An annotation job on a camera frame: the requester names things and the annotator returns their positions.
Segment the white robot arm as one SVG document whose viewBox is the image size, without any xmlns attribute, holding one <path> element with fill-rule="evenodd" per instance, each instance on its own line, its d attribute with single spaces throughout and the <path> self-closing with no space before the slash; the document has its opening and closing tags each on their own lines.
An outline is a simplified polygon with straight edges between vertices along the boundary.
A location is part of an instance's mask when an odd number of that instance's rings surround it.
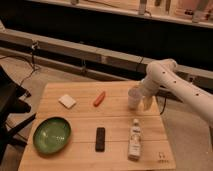
<svg viewBox="0 0 213 171">
<path fill-rule="evenodd" d="M 150 62 L 145 78 L 139 82 L 141 95 L 149 99 L 158 92 L 160 86 L 164 86 L 213 128 L 213 95 L 177 76 L 176 68 L 177 63 L 173 59 Z"/>
</svg>

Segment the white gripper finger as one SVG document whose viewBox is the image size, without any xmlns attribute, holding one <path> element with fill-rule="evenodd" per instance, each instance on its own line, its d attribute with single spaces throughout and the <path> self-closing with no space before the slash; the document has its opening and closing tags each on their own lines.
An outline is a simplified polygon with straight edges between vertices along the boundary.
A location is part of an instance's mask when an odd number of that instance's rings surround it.
<svg viewBox="0 0 213 171">
<path fill-rule="evenodd" d="M 153 97 L 143 97 L 143 109 L 149 110 L 153 102 Z"/>
</svg>

